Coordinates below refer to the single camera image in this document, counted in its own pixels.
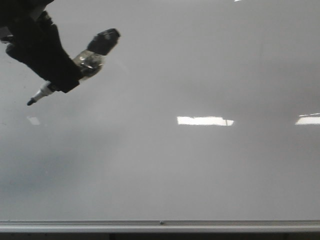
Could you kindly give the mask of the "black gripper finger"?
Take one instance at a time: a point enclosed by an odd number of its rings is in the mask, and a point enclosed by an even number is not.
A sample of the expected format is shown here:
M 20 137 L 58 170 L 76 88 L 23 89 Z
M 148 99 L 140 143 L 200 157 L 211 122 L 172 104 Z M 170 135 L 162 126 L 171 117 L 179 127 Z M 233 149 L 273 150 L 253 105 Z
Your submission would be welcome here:
M 36 20 L 31 17 L 8 25 L 11 37 L 6 53 L 27 65 L 55 89 L 68 93 L 80 84 L 82 73 L 62 47 L 58 27 L 44 10 Z

